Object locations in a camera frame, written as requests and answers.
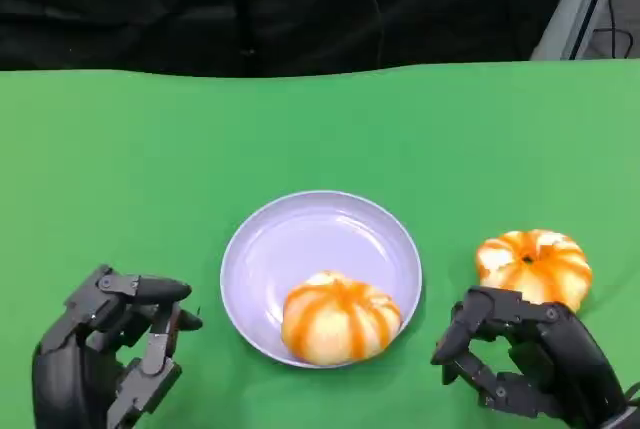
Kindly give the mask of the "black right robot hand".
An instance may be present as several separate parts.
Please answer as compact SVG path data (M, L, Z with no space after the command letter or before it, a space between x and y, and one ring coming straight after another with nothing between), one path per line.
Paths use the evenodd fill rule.
M470 350L472 340L506 339L517 372L493 372ZM623 390L593 336L559 302L536 304L518 291L473 286L451 311L431 362L442 382L465 380L480 405L535 418L545 414L571 428L636 428L637 386Z

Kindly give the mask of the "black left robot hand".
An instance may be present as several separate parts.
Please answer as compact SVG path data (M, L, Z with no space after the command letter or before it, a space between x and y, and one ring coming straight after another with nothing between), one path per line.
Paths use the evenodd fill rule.
M179 334L203 326L180 305L191 292L175 279L96 268L34 350L36 427L132 428L153 413L182 374Z

